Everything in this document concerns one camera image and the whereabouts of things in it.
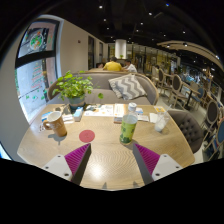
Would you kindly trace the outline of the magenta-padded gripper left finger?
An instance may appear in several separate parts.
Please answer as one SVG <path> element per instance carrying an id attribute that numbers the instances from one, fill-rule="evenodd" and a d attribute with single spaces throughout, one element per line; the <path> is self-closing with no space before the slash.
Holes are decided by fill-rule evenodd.
<path id="1" fill-rule="evenodd" d="M 45 171 L 79 185 L 82 181 L 89 157 L 91 144 L 85 144 L 67 155 L 58 154 L 43 166 Z"/>

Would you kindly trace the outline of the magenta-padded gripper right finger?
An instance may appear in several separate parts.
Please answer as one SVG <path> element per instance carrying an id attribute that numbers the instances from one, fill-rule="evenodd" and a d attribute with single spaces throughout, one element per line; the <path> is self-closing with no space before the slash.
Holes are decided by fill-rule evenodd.
<path id="1" fill-rule="evenodd" d="M 168 154 L 159 155 L 136 143 L 133 144 L 133 154 L 145 185 L 182 169 Z"/>

